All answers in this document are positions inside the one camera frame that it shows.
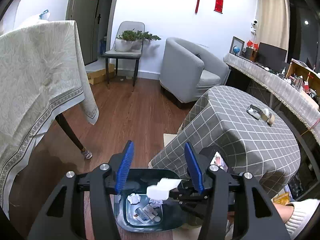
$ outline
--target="picture frame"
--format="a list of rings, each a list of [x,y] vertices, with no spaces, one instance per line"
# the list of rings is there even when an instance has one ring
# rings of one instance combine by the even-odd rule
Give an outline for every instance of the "picture frame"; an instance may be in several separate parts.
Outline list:
[[[234,46],[238,46],[238,47],[239,47],[239,49],[240,49],[239,53],[235,54],[235,53],[233,52],[233,47],[234,47]],[[233,54],[233,55],[236,55],[236,56],[241,56],[241,53],[242,53],[242,51],[243,51],[243,48],[244,48],[244,41],[241,40],[241,39],[239,39],[239,38],[237,38],[237,37],[235,37],[235,36],[233,36],[229,53],[231,53],[231,54]]]

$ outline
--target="person's arm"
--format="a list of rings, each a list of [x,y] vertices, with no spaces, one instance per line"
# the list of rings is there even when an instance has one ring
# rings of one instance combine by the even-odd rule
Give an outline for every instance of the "person's arm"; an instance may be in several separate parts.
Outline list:
[[[276,210],[278,211],[280,217],[282,218],[283,223],[286,223],[292,216],[294,207],[293,206],[284,206],[281,204],[273,203]]]
[[[307,225],[316,211],[320,200],[307,199],[301,202],[291,202],[286,206],[273,203],[284,225],[293,240]]]

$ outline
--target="metal screw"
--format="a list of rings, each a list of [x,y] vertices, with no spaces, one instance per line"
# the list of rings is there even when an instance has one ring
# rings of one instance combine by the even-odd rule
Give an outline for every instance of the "metal screw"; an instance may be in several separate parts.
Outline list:
[[[244,174],[244,177],[247,178],[247,179],[252,179],[252,174],[250,172],[246,172]]]
[[[101,164],[100,165],[100,170],[102,170],[102,171],[106,171],[106,170],[108,170],[109,169],[109,165],[108,164],[106,164],[106,163],[103,163],[103,164]]]
[[[219,169],[219,167],[217,165],[210,165],[209,169],[211,171],[217,171]]]
[[[75,175],[75,173],[73,171],[68,171],[67,174],[66,174],[66,176],[68,178],[72,178],[74,175]]]

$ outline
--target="blue gripper pad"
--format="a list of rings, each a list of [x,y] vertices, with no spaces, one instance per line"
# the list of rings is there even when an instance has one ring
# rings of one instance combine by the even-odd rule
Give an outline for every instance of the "blue gripper pad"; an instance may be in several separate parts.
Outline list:
[[[193,187],[199,194],[204,191],[203,186],[203,179],[202,179],[202,172],[198,165],[195,155],[193,154],[193,147],[192,145],[187,142],[184,147],[184,157],[187,161],[188,170],[191,176]]]
[[[134,154],[134,145],[132,141],[128,141],[124,151],[124,157],[122,158],[121,164],[116,174],[116,185],[115,191],[117,194],[123,189],[124,184],[127,181],[129,169],[132,163],[133,154]]]

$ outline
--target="white flower pot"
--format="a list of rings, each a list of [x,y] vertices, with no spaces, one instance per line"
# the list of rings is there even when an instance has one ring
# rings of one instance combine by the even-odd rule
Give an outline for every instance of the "white flower pot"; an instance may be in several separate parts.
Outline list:
[[[127,52],[132,48],[132,46],[133,46],[133,41],[125,41],[125,40],[121,40],[121,39],[116,39],[115,51]]]

